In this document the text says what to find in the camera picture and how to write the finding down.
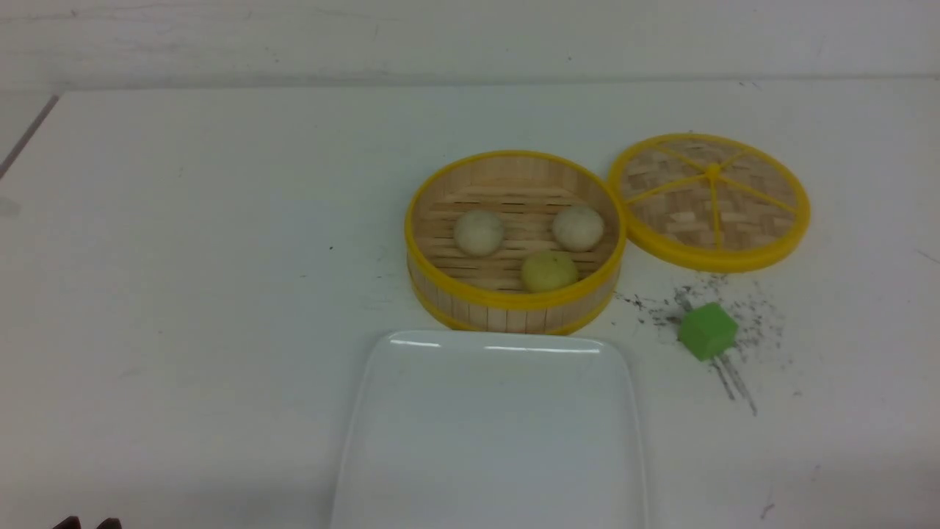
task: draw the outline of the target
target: yellow spoke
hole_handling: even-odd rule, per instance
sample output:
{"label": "yellow spoke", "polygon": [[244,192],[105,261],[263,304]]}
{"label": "yellow spoke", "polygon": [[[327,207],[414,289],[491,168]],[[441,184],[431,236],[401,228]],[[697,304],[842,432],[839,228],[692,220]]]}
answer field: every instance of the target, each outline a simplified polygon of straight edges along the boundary
{"label": "yellow spoke", "polygon": [[718,191],[714,188],[714,178],[710,178],[709,188],[712,191],[712,231],[714,232],[714,247],[721,249],[721,222],[718,214]]}
{"label": "yellow spoke", "polygon": [[720,167],[720,168],[726,168],[727,166],[729,166],[729,165],[731,165],[732,163],[734,163],[735,160],[737,160],[738,158],[741,158],[741,157],[744,156],[745,154],[747,154],[747,151],[740,151],[740,152],[738,152],[737,154],[732,155],[731,158],[729,158],[729,159],[725,160],[724,162],[722,162],[722,163],[721,163],[721,166],[719,166],[719,167]]}
{"label": "yellow spoke", "polygon": [[690,166],[692,166],[692,167],[694,167],[694,168],[696,168],[696,169],[698,169],[698,170],[705,170],[705,168],[704,168],[703,166],[701,166],[701,164],[699,164],[698,162],[692,161],[692,159],[690,159],[689,157],[687,157],[685,154],[682,154],[681,152],[675,152],[675,151],[673,151],[672,149],[667,149],[666,147],[661,147],[661,146],[659,146],[659,145],[653,145],[653,149],[655,149],[656,151],[659,151],[659,152],[661,152],[661,153],[663,153],[663,154],[668,154],[668,155],[670,155],[670,156],[672,156],[672,157],[674,157],[674,158],[679,158],[680,160],[682,160],[682,161],[685,162],[686,164],[688,164],[688,165],[690,165]]}
{"label": "yellow spoke", "polygon": [[669,189],[672,189],[674,187],[680,187],[682,185],[691,184],[692,182],[696,182],[703,178],[705,178],[705,175],[699,174],[698,176],[690,176],[688,178],[680,178],[679,180],[673,180],[672,182],[669,182],[667,184],[662,184],[657,187],[654,187],[653,189],[644,191],[640,193],[639,195],[632,197],[631,199],[625,200],[623,203],[632,204],[639,200],[648,199],[649,197],[652,197],[653,195],[658,195],[659,193],[662,193],[663,191],[668,191]]}
{"label": "yellow spoke", "polygon": [[751,187],[750,185],[744,185],[744,184],[742,184],[742,183],[740,183],[740,182],[738,182],[738,181],[736,181],[736,180],[731,180],[730,178],[728,178],[728,177],[725,176],[724,174],[718,175],[718,178],[721,179],[721,181],[724,182],[725,184],[728,184],[728,185],[730,185],[730,186],[732,186],[732,187],[737,187],[738,189],[741,189],[744,193],[747,193],[747,194],[749,194],[749,195],[753,195],[753,196],[755,196],[755,197],[757,197],[757,198],[759,198],[759,199],[761,199],[761,200],[763,200],[763,201],[765,201],[765,202],[769,202],[769,203],[773,204],[774,206],[776,206],[776,207],[778,207],[778,208],[780,208],[780,209],[782,209],[782,210],[784,210],[784,211],[786,211],[786,212],[790,212],[790,213],[796,215],[796,209],[795,209],[795,208],[790,207],[788,204],[786,204],[786,203],[784,203],[784,202],[781,202],[780,200],[777,200],[777,199],[775,199],[774,197],[771,197],[770,195],[766,195],[766,194],[764,194],[764,193],[761,193],[760,191],[758,191],[757,189]]}

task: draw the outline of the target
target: bamboo steamer lid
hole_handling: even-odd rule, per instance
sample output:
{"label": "bamboo steamer lid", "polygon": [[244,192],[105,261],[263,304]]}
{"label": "bamboo steamer lid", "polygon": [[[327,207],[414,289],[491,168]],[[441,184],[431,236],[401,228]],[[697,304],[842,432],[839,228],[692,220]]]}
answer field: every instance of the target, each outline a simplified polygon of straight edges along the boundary
{"label": "bamboo steamer lid", "polygon": [[623,152],[609,181],[624,204],[627,233],[675,265],[745,272],[799,245],[809,198],[770,155],[699,134],[657,136]]}

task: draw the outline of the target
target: white tray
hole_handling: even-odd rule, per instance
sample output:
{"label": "white tray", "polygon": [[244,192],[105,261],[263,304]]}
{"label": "white tray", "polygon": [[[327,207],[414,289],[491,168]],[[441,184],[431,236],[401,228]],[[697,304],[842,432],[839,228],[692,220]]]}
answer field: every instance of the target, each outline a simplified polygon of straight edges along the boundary
{"label": "white tray", "polygon": [[332,529],[642,529],[626,363],[579,338],[403,331],[372,352]]}

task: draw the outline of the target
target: white table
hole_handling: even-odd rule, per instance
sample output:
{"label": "white table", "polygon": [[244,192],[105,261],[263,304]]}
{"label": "white table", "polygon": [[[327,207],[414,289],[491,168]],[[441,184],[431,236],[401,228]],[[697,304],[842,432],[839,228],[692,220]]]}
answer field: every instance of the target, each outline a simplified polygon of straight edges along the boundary
{"label": "white table", "polygon": [[[439,327],[404,268],[418,185],[500,148],[605,174],[693,129],[779,157],[815,209],[755,273],[628,248],[579,332],[634,369],[655,526],[935,526],[938,101],[931,80],[66,94],[0,182],[21,206],[0,218],[0,524],[326,527],[369,348]],[[686,286],[741,321],[756,416],[676,343]]]}
{"label": "white table", "polygon": [[39,92],[0,92],[0,177],[13,163],[55,97]]}

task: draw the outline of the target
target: dark object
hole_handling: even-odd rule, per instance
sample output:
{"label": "dark object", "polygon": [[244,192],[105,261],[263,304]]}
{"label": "dark object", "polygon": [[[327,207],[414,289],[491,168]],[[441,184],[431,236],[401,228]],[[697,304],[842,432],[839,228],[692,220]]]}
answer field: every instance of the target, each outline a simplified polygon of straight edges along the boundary
{"label": "dark object", "polygon": [[[78,521],[77,516],[69,516],[65,520],[61,521],[53,529],[82,529],[82,524]],[[103,521],[98,529],[121,529],[120,520],[117,518],[109,518]]]}

